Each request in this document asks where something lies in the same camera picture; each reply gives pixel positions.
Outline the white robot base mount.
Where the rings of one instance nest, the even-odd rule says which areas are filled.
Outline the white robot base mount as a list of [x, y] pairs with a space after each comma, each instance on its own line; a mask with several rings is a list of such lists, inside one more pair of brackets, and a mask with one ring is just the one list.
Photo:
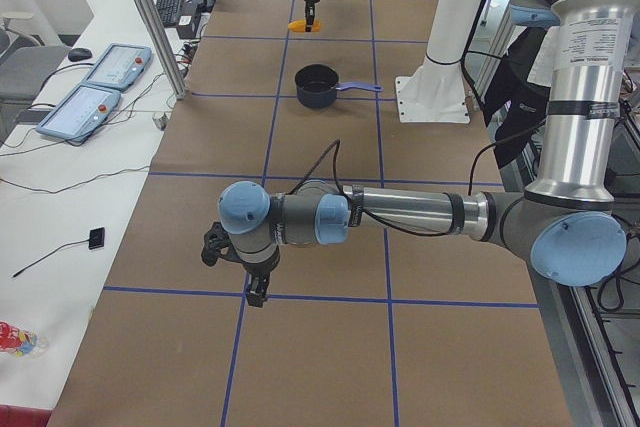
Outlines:
[[396, 78], [402, 123], [470, 121], [462, 62], [484, 0], [438, 0], [424, 61], [408, 76]]

